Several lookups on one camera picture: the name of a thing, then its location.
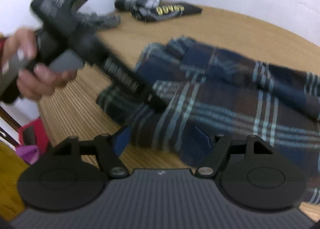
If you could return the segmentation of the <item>black SPACE print garment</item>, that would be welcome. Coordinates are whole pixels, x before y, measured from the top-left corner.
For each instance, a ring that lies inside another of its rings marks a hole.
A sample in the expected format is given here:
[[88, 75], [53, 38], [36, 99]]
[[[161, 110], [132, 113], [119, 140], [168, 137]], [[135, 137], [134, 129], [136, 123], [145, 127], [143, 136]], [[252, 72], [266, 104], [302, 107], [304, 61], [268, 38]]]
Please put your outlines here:
[[147, 9], [144, 7], [134, 7], [131, 15], [138, 21], [145, 23], [171, 20], [177, 17], [197, 15], [202, 13], [202, 8], [194, 4], [178, 2], [158, 5]]

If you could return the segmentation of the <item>grey knit garment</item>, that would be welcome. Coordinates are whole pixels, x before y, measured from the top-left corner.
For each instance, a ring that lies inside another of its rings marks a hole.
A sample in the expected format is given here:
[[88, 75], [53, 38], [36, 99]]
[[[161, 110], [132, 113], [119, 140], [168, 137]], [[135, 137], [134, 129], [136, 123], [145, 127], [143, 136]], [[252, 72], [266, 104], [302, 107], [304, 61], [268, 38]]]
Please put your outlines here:
[[115, 28], [121, 17], [117, 14], [98, 15], [97, 13], [77, 13], [76, 18], [83, 24], [97, 30]]

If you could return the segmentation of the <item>yellow fleece sleeve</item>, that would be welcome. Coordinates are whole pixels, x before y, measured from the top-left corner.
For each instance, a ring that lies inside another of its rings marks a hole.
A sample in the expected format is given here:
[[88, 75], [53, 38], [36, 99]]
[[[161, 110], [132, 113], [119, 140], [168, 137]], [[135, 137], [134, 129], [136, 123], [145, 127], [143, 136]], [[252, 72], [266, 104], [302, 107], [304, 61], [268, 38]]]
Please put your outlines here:
[[5, 221], [11, 221], [25, 210], [17, 182], [29, 165], [3, 142], [0, 154], [0, 213]]

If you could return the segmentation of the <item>pink red bag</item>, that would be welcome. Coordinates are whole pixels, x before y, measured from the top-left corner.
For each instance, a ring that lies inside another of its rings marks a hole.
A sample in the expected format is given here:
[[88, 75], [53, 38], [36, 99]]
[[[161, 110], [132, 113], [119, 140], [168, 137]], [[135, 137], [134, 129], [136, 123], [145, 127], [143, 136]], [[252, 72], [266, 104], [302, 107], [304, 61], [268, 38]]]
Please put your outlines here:
[[49, 137], [41, 118], [18, 129], [20, 145], [16, 146], [16, 154], [27, 164], [32, 165], [51, 149]]

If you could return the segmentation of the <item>navy brown plaid shirt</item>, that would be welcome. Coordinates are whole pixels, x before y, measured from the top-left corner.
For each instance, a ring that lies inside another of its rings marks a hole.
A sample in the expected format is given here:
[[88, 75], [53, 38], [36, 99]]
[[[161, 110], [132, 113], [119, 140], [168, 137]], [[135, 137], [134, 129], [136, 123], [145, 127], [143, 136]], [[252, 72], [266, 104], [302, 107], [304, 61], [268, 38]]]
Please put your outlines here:
[[319, 76], [173, 38], [142, 51], [136, 72], [167, 103], [156, 114], [115, 85], [97, 98], [139, 147], [173, 151], [196, 167], [210, 152], [204, 135], [253, 134], [304, 170], [304, 201], [319, 203]]

